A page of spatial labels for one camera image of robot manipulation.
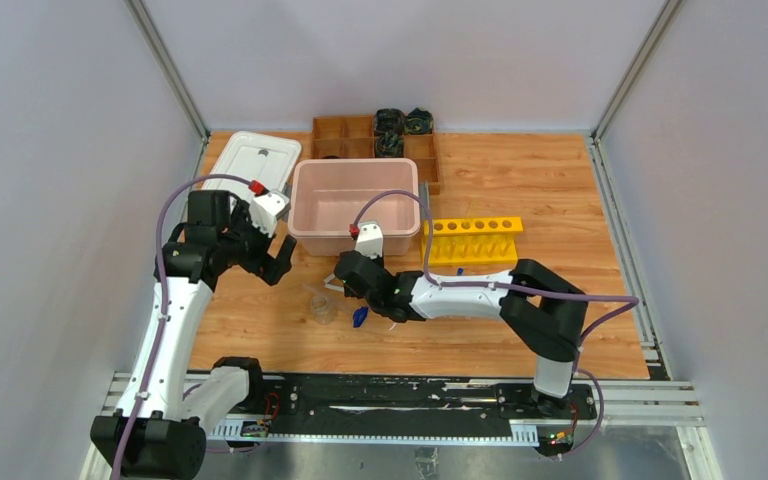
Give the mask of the small glass beaker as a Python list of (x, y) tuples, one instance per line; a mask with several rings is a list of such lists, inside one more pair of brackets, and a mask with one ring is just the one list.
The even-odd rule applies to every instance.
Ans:
[(310, 300), (310, 311), (313, 320), (317, 324), (328, 325), (334, 321), (334, 306), (327, 296), (314, 295)]

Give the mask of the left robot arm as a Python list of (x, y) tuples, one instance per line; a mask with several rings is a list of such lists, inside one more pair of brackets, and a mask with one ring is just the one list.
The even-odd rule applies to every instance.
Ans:
[(289, 272), (296, 241), (269, 250), (288, 198), (264, 190), (244, 199), (226, 190), (188, 195), (187, 215), (159, 238), (151, 319), (131, 378), (114, 411), (93, 420), (90, 438), (114, 479), (192, 479), (207, 436), (234, 408), (272, 411), (257, 359), (224, 356), (187, 390), (195, 337), (218, 280), (239, 267), (273, 286)]

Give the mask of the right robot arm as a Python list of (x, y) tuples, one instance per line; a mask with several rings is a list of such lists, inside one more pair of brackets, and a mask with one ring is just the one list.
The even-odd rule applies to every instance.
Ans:
[(530, 392), (535, 411), (552, 418), (569, 407), (589, 301), (541, 263), (520, 259), (510, 270), (478, 276), (391, 273), (381, 260), (348, 251), (334, 275), (346, 296), (396, 323), (443, 317), (503, 321), (536, 355)]

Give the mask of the blue test tube clamp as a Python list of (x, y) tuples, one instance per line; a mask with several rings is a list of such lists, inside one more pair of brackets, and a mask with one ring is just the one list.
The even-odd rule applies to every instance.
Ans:
[(352, 314), (352, 327), (361, 328), (368, 316), (368, 307), (359, 307)]

